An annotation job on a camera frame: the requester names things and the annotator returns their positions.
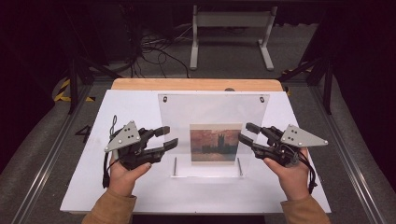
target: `picture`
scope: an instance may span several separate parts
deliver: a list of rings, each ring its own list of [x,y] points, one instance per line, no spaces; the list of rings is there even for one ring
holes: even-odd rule
[[[233,164],[238,149],[238,124],[191,124],[192,164]]]

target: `gray carpet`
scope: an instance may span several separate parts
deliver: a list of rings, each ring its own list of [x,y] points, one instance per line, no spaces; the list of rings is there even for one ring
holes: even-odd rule
[[[224,29],[203,30],[200,33],[198,69],[189,71],[190,75],[197,78],[277,78],[282,71],[294,68],[298,64],[315,29],[316,26],[313,25],[285,26],[273,29],[268,49],[275,66],[274,72],[268,72],[265,69],[256,43],[256,40],[261,37],[259,30],[247,29],[241,34],[232,34]],[[166,52],[189,66],[191,53],[189,40],[175,43],[167,48]],[[151,52],[145,56],[147,60],[157,62],[157,52]],[[140,69],[135,67],[137,75],[134,77],[163,77],[159,65],[147,63],[142,59],[139,59],[139,65]],[[117,66],[120,65],[112,64],[111,68]],[[163,64],[163,72],[167,77],[186,77],[183,65],[170,57],[167,57],[166,63]],[[130,77],[131,70],[121,74]],[[329,115],[320,112],[321,105],[316,102],[312,88],[306,87],[301,80],[304,80],[304,74],[285,85],[290,88],[290,102],[300,126],[330,141],[330,144],[325,148],[318,147],[310,150],[332,209],[332,213],[329,214],[330,219],[332,223],[371,223],[340,159],[337,145],[334,143],[334,136],[325,122],[324,117]],[[62,83],[63,81],[60,80],[60,84],[54,89],[54,92],[59,90]],[[55,158],[56,162],[53,168],[44,178],[46,182],[43,189],[39,191],[36,202],[33,202],[32,210],[25,216],[25,223],[79,223],[82,220],[82,216],[61,212],[59,208],[67,190],[68,181],[74,173],[84,148],[84,136],[76,135],[76,132],[86,125],[93,125],[105,91],[110,87],[111,80],[108,80],[107,77],[97,76],[97,81],[94,82],[88,93],[89,96],[96,97],[96,100],[95,102],[82,103],[69,132],[64,137],[64,144],[61,145],[59,155]],[[322,83],[316,90],[322,90]],[[64,121],[70,118],[67,115],[68,109],[68,102],[57,102],[48,115],[32,130],[1,174],[0,223],[11,223],[16,215]],[[330,117],[336,122],[348,151],[359,165],[382,216],[388,223],[396,222],[395,193],[379,171],[367,146],[361,139],[359,130],[348,112],[336,82],[333,85],[332,115]],[[157,223],[160,221],[161,223],[210,223],[226,220],[225,218],[227,217],[136,216],[134,223]],[[263,223],[264,217],[233,219],[233,221],[237,220],[239,222],[245,220],[246,223]],[[282,214],[268,215],[265,216],[265,223],[285,223],[285,218]]]

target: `tan jacket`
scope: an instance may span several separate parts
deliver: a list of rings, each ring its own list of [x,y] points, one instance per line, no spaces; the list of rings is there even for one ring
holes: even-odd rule
[[[135,196],[122,197],[108,189],[91,212],[84,217],[82,223],[130,223],[135,202]],[[312,196],[298,201],[283,202],[281,205],[288,223],[330,223],[329,218]]]

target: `clear acrylic panel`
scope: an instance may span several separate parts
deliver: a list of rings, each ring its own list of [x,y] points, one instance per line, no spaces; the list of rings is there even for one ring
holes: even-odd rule
[[[176,148],[166,152],[172,177],[243,177],[252,150],[239,143],[242,133],[253,140],[257,134],[246,123],[261,124],[268,94],[159,94],[165,136],[178,138]]]

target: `triangular metal plate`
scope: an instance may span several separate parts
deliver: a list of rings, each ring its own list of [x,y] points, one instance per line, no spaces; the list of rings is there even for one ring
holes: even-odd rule
[[[105,152],[109,152],[122,147],[127,147],[131,144],[140,141],[140,134],[131,120],[127,125],[125,125],[122,130],[117,134],[114,139],[105,147]]]
[[[286,131],[283,132],[280,141],[294,147],[320,147],[329,144],[328,141],[292,124],[290,124]]]

